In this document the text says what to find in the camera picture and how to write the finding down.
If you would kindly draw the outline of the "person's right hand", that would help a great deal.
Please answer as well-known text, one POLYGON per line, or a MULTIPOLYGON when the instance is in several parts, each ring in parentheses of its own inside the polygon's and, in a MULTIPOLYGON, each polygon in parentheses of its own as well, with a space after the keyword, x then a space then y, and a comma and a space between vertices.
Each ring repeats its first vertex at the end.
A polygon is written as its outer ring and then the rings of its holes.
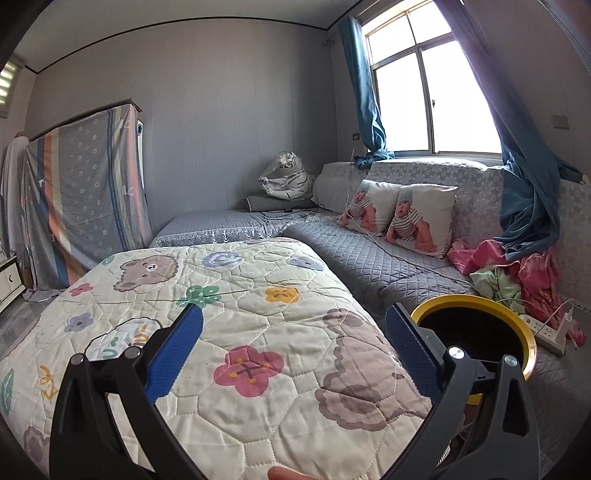
POLYGON ((315 480, 310 476, 306 476, 293 470, 283 468, 280 466, 273 466, 267 472, 267 479, 269 480, 315 480))

